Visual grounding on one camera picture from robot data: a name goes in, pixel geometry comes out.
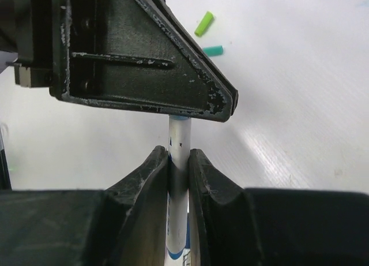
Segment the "white surface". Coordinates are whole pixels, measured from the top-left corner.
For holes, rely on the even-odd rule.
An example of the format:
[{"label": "white surface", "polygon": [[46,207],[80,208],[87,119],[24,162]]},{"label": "white surface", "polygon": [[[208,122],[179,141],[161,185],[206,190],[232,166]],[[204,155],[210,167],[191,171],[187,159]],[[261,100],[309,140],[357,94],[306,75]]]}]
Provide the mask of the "white surface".
[{"label": "white surface", "polygon": [[[242,186],[369,192],[369,8],[365,0],[167,0],[239,90],[225,124],[193,120],[192,147]],[[0,121],[15,189],[107,188],[155,145],[165,115],[58,102],[0,78]]]}]

